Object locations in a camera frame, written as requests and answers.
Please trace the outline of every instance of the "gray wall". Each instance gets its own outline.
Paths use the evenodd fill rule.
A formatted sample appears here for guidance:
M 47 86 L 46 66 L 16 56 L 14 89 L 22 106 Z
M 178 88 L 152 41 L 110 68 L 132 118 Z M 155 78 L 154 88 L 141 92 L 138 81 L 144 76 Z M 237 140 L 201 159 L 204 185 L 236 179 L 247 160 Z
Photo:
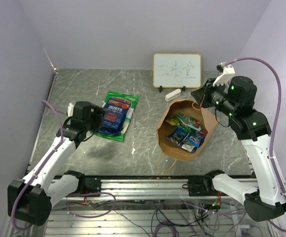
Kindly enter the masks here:
M 151 69 L 198 52 L 215 70 L 243 49 L 270 0 L 20 0 L 56 68 Z
M 53 68 L 17 0 L 0 0 L 0 230 L 7 186 L 28 164 Z
M 269 62 L 280 76 L 282 108 L 274 149 L 286 179 L 286 2 L 272 0 L 240 56 L 255 56 Z M 251 77 L 258 86 L 256 108 L 271 124 L 276 112 L 278 89 L 272 73 L 257 62 L 234 64 L 238 75 Z

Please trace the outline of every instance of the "paper bag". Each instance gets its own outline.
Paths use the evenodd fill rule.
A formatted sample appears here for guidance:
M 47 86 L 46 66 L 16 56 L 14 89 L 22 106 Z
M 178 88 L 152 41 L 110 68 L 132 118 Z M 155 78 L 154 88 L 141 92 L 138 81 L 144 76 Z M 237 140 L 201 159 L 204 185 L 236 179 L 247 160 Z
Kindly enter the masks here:
M 196 150 L 195 153 L 190 153 L 184 150 L 183 148 L 178 147 L 175 143 L 167 139 L 167 136 L 170 135 L 177 127 L 170 125 L 165 121 L 165 119 L 168 116 L 175 114 L 181 114 L 196 118 L 199 121 L 202 130 L 206 130 L 208 132 L 204 142 Z M 203 150 L 203 148 L 211 138 L 214 130 L 216 129 L 216 126 L 217 126 L 217 121 L 214 115 L 207 109 L 200 108 L 194 101 L 191 100 L 186 100 L 183 98 L 175 99 L 167 107 L 156 129 L 158 144 L 162 149 L 163 154 L 166 154 L 175 159 L 174 164 L 169 169 L 171 169 L 175 165 L 177 160 L 188 161 L 199 155 L 199 153 Z

